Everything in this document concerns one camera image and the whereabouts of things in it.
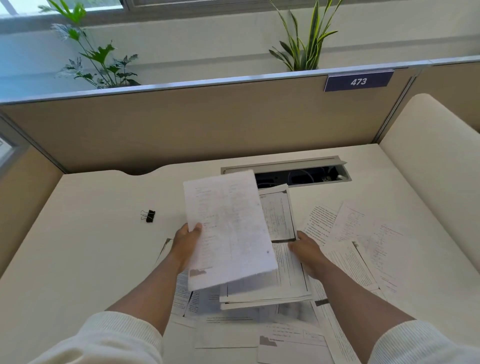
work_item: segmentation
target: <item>number sign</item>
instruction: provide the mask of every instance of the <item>number sign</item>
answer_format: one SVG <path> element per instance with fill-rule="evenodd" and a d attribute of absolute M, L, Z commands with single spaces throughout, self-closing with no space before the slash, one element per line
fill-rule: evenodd
<path fill-rule="evenodd" d="M 393 70 L 388 70 L 328 76 L 325 84 L 325 92 L 385 87 L 390 82 L 393 72 Z"/>

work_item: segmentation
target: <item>desk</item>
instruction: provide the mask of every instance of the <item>desk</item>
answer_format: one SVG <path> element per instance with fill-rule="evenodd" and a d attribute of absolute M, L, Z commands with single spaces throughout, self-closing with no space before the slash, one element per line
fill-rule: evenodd
<path fill-rule="evenodd" d="M 295 219 L 344 199 L 404 223 L 415 238 L 396 304 L 450 338 L 480 346 L 480 275 L 378 145 L 168 165 L 147 175 L 110 170 L 64 175 L 0 279 L 2 363 L 26 363 L 74 335 L 152 270 L 185 222 L 183 181 L 221 167 L 339 155 L 351 182 L 293 187 Z M 151 224 L 141 210 L 155 210 Z M 165 363 L 255 363 L 256 349 L 196 349 L 193 330 L 170 323 Z"/>

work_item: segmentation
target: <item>white divider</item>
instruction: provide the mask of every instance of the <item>white divider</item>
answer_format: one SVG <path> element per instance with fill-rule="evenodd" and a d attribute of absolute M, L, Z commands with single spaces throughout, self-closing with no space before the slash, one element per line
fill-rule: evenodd
<path fill-rule="evenodd" d="M 480 271 L 480 134 L 419 94 L 380 147 Z"/>

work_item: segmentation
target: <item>white sweater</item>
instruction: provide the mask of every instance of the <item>white sweater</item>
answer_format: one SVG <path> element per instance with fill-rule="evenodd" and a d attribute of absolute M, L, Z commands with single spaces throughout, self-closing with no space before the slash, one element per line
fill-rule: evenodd
<path fill-rule="evenodd" d="M 77 335 L 31 364 L 160 364 L 162 336 L 149 323 L 118 312 L 91 316 Z M 480 363 L 480 349 L 457 345 L 422 321 L 400 324 L 375 344 L 369 364 Z"/>

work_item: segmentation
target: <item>white wall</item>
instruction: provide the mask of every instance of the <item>white wall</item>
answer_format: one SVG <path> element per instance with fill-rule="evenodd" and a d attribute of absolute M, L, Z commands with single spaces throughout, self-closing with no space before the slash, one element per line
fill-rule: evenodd
<path fill-rule="evenodd" d="M 294 11 L 305 39 L 310 9 Z M 457 57 L 480 53 L 479 0 L 399 0 L 341 6 L 320 68 Z M 90 28 L 96 45 L 113 39 L 117 57 L 139 54 L 132 71 L 142 84 L 284 72 L 268 54 L 286 40 L 276 12 L 116 24 Z M 72 42 L 51 31 L 0 36 L 0 98 L 89 89 L 54 78 Z"/>

